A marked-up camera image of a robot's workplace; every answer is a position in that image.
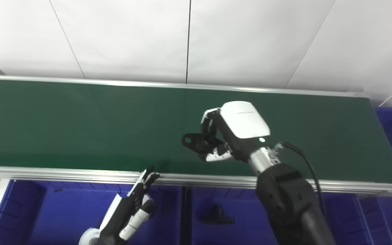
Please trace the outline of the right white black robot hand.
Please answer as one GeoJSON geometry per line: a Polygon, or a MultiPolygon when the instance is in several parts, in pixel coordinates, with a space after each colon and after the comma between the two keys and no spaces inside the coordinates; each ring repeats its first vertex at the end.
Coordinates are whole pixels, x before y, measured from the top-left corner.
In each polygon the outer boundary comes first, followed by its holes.
{"type": "Polygon", "coordinates": [[[249,162],[250,156],[262,147],[268,147],[270,128],[250,102],[226,102],[219,108],[206,110],[201,119],[202,133],[212,136],[219,131],[223,136],[212,149],[201,153],[205,162],[234,158],[249,162]]]}

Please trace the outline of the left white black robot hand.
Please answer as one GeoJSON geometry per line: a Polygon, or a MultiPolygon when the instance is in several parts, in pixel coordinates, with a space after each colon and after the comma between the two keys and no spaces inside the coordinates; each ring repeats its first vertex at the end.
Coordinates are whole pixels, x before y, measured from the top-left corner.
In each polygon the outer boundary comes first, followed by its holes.
{"type": "Polygon", "coordinates": [[[145,169],[125,197],[117,194],[99,228],[97,245],[126,245],[154,211],[148,192],[160,177],[154,166],[145,169]]]}

